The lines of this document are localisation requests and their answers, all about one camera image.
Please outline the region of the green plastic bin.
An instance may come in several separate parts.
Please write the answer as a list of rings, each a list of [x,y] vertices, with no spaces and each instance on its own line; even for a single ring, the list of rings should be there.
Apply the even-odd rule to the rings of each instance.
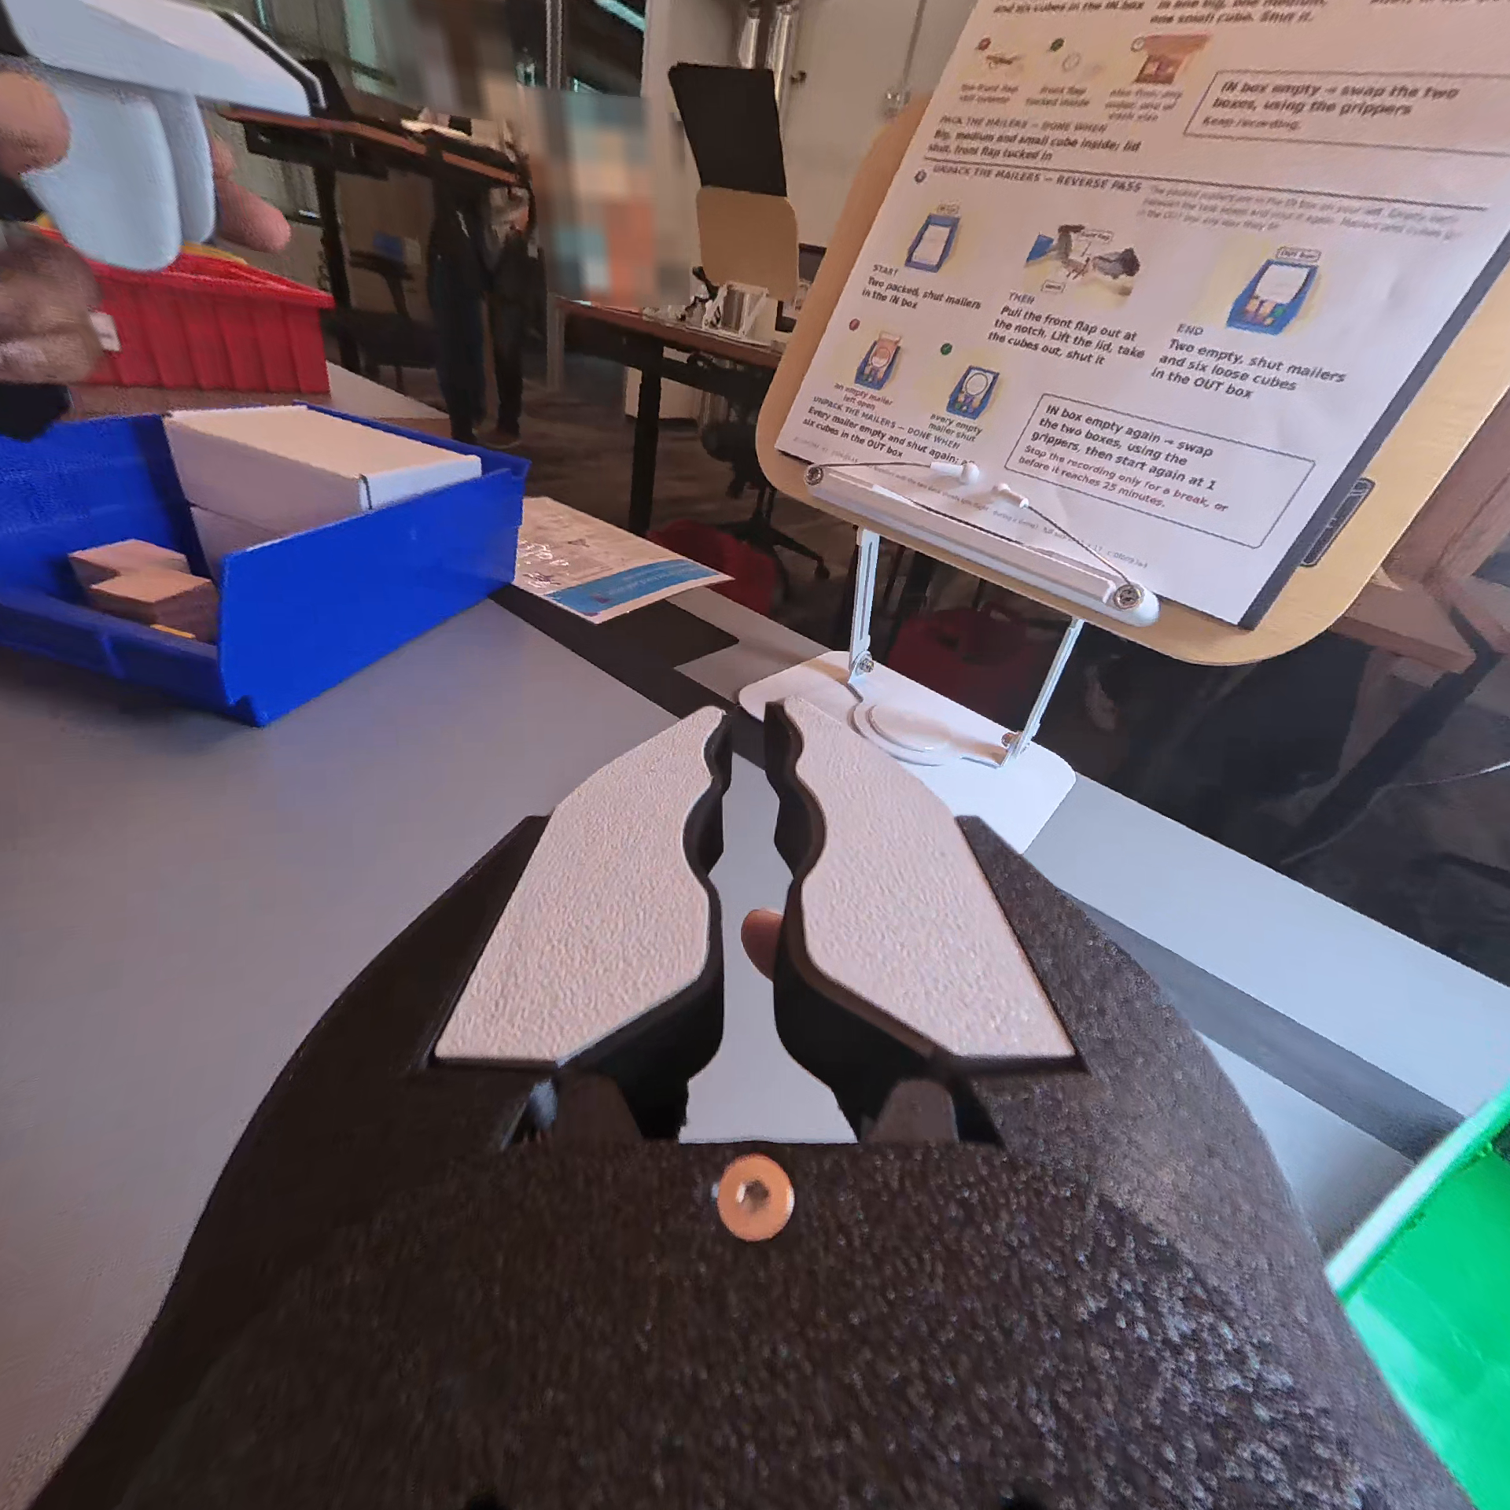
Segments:
[[[1326,1264],[1392,1397],[1473,1506],[1507,1506],[1507,1091]]]

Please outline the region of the instruction sheet on stand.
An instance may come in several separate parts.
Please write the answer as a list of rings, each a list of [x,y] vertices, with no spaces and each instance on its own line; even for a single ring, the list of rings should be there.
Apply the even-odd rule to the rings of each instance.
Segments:
[[[846,483],[776,449],[824,322],[930,95],[905,106],[878,133],[862,162],[760,412],[760,460],[770,480],[857,530],[848,649],[751,683],[740,701],[754,717],[788,696],[815,705],[916,776],[950,812],[981,818],[1002,839],[1024,848],[1074,780],[1065,760],[1031,741],[1085,625],[1186,663],[1243,667],[1297,649],[1347,613],[1506,394],[1506,262],[1254,627],[1240,629],[1175,604],[1157,607],[1135,586],[1110,591],[1101,573],[1090,575],[1071,561],[1031,554],[1011,541],[1004,546],[1004,563],[983,564],[858,516],[844,501],[851,496]],[[875,661],[871,602],[882,541],[1067,616],[1060,647],[1020,730],[1002,728]]]

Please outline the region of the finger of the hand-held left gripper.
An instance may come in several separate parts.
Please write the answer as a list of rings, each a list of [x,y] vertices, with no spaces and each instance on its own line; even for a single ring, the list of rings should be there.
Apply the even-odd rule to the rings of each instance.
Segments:
[[[244,16],[177,2],[3,2],[3,54],[96,83],[285,117],[321,110],[310,68]]]

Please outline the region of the wooden cube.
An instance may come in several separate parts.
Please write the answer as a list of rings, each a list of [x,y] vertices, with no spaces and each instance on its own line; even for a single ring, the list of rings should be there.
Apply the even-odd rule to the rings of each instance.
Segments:
[[[210,579],[165,568],[121,572],[86,586],[87,604],[102,613],[190,636],[219,642],[220,598]]]
[[[192,568],[183,554],[141,539],[87,546],[69,552],[66,561],[82,590],[91,590],[130,573],[192,575]]]

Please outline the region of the blue plastic bin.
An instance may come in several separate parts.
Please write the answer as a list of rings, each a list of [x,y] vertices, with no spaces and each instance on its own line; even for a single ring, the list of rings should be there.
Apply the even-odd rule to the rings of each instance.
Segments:
[[[477,478],[229,552],[215,645],[89,607],[69,554],[141,539],[202,559],[168,447],[147,413],[3,439],[3,649],[265,726],[513,581],[530,464],[445,440]]]

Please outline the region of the brown cardboard box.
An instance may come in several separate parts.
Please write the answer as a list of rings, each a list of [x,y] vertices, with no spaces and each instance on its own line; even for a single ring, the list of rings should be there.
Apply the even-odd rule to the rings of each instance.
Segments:
[[[161,415],[188,503],[269,530],[301,530],[477,480],[477,456],[308,406]]]

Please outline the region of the person's left hand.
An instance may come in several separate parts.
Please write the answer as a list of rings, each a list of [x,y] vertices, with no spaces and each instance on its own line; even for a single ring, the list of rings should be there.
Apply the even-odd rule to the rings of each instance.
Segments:
[[[256,253],[283,252],[290,239],[285,216],[235,180],[233,153],[215,133],[210,133],[208,140],[217,194],[217,235]],[[3,63],[3,190],[19,190],[24,174],[55,165],[68,149],[69,126],[50,88],[19,65]],[[96,298],[93,275],[69,246],[35,232],[3,232],[3,383],[84,381],[102,354],[89,320]]]

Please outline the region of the wooden-top standing desk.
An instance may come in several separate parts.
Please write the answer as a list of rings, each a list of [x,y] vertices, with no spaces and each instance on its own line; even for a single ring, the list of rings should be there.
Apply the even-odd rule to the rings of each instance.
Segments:
[[[319,250],[332,298],[323,327],[334,336],[343,367],[362,376],[393,368],[398,386],[405,368],[431,368],[438,354],[436,336],[431,325],[409,314],[405,302],[405,286],[414,275],[395,257],[348,252],[335,181],[339,176],[384,180],[407,174],[467,194],[521,190],[526,203],[533,203],[524,162],[449,128],[411,119],[384,124],[364,117],[292,117],[249,106],[219,106],[219,113],[242,128],[253,154],[299,163],[312,174]],[[366,311],[352,304],[352,268],[384,282],[391,311]]]

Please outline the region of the dark wooden table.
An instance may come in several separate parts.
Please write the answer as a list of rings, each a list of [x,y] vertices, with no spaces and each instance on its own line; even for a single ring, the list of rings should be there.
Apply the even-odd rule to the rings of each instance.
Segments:
[[[628,480],[628,530],[646,536],[664,385],[679,385],[758,415],[779,367],[779,349],[672,318],[556,296],[565,352],[585,354],[637,374]]]

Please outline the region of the red plastic bin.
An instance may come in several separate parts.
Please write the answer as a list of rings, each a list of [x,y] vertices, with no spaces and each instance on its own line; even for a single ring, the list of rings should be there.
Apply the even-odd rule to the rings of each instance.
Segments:
[[[321,289],[217,257],[132,271],[87,261],[102,358],[87,383],[116,388],[328,394]]]

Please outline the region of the printed instruction sheet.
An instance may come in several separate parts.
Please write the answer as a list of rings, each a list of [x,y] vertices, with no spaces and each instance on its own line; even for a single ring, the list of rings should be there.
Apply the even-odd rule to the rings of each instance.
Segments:
[[[979,3],[776,439],[1250,629],[1506,262],[1506,3]]]

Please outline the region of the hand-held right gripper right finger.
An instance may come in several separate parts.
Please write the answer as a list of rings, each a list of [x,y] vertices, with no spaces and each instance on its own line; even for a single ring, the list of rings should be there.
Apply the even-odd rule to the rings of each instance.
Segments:
[[[945,802],[799,697],[767,706],[765,735],[803,978],[945,1064],[1065,1064],[1071,1039]]]

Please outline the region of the black office chair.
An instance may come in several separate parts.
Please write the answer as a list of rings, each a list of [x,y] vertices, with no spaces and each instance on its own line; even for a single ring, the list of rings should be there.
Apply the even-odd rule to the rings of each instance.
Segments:
[[[733,410],[720,421],[706,424],[699,431],[704,453],[729,467],[727,498],[740,498],[752,489],[754,507],[747,518],[734,523],[720,523],[716,528],[727,537],[747,545],[769,557],[776,568],[781,593],[788,593],[788,572],[781,552],[799,555],[814,564],[814,579],[828,581],[830,572],[824,557],[801,541],[776,528],[774,503],[778,489],[761,469],[756,449],[756,422],[752,415]]]

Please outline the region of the red container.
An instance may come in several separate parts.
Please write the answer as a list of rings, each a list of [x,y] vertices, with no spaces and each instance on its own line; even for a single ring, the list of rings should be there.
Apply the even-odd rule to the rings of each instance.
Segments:
[[[995,724],[1017,728],[1065,627],[1062,615],[999,602],[983,609],[921,611],[898,627],[887,667]],[[1038,728],[1042,741],[1065,742],[1089,726],[1087,670],[1116,661],[1125,651],[1128,643],[1103,629],[1080,634]]]
[[[779,593],[778,563],[727,530],[707,521],[666,521],[648,539],[722,575],[718,595],[769,616]]]

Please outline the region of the wooden frame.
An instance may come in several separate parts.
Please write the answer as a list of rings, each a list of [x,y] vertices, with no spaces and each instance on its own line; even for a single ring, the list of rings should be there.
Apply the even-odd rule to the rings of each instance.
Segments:
[[[1507,590],[1480,575],[1506,546],[1507,401],[1488,415],[1333,633],[1432,672],[1507,651]]]

